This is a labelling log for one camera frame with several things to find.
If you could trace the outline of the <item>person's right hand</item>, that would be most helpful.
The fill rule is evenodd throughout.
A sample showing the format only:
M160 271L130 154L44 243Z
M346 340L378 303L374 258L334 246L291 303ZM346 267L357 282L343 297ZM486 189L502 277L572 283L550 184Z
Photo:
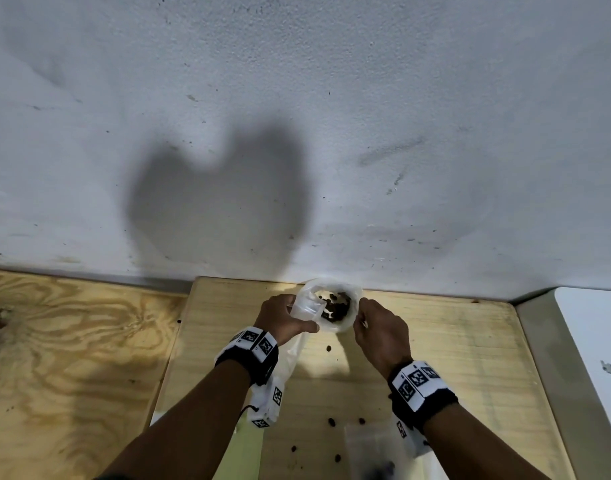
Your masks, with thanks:
M374 299L361 298L358 315L368 323L368 343L359 345L366 359L388 380L393 370L413 361L406 322Z

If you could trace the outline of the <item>person's left hand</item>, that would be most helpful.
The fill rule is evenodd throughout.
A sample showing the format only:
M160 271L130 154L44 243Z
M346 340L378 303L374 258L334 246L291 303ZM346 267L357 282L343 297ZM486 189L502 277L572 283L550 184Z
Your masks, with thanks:
M298 335L291 333L290 315L296 296L294 294L279 294L267 299L261 306L253 326L269 333L283 346Z

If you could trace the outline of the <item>clear plastic bag with beans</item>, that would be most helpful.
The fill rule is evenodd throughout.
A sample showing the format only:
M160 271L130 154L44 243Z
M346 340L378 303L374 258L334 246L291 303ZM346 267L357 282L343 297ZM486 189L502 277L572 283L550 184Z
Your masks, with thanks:
M315 295L319 290L332 292L346 292L350 299L350 309L342 322L330 323L322 318L322 312L326 306L325 302ZM356 320L358 305L363 297L363 289L357 285L338 282L330 278L318 278L307 282L296 294L290 315L300 320L312 320L318 323L320 331L329 333L343 333L347 331ZM287 383L293 374L299 361L301 352L306 346L309 335L301 333L291 339L288 343L279 347L278 363L273 371L273 376L281 377Z

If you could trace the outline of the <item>person's left forearm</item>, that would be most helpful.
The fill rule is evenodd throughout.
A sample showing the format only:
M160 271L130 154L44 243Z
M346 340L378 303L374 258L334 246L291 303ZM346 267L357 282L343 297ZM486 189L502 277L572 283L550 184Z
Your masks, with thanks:
M212 480L249 387L241 364L220 363L94 480Z

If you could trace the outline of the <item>person's right forearm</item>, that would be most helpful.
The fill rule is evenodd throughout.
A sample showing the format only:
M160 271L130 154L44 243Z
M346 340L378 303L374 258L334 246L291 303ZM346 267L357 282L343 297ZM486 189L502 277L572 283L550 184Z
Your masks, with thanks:
M550 480L460 404L431 417L423 433L449 480Z

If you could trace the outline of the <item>pile of dark coffee beans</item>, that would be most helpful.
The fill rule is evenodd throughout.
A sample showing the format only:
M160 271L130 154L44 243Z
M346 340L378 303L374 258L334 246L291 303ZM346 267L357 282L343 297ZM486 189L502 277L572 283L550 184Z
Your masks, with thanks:
M330 323L338 323L345 319L351 304L351 299L346 292L319 290L315 295L326 304L322 312L322 318L324 320Z

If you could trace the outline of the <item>black wristband with marker tags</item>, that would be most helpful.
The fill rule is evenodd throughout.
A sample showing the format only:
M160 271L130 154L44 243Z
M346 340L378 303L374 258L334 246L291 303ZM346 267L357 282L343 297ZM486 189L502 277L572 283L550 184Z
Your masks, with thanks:
M268 331L248 326L239 331L214 359L214 366L232 360L250 376L250 386L264 386L278 363L278 343Z
M439 412L459 402L433 367L424 361L405 361L386 379L395 417L409 429L425 434L425 424Z

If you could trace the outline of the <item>small clear plastic bag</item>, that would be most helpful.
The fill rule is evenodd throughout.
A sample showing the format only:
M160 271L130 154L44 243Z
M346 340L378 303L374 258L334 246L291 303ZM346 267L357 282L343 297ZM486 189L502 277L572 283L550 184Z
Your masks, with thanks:
M350 480L411 480L413 444L392 420L344 428Z

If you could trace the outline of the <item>light green sheet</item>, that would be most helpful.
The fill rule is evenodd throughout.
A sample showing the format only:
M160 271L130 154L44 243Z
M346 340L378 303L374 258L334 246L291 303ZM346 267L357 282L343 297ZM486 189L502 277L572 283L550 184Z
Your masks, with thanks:
M238 422L213 480L258 480L262 444L263 429Z

